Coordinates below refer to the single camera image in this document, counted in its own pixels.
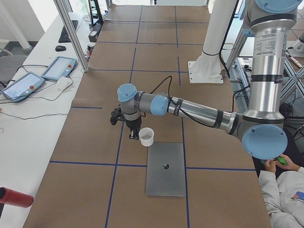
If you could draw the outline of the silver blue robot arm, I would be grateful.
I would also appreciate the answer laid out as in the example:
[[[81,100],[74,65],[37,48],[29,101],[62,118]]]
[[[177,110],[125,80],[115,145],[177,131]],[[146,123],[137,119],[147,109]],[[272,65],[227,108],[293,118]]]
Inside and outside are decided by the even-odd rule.
[[[171,113],[226,131],[237,137],[251,156],[269,160],[281,155],[288,144],[279,112],[284,78],[287,33],[296,23],[298,0],[248,0],[244,27],[254,36],[253,65],[248,109],[240,114],[200,105],[168,93],[138,91],[133,84],[117,90],[119,107],[111,113],[111,124],[125,122],[130,138],[138,140],[141,114]]]

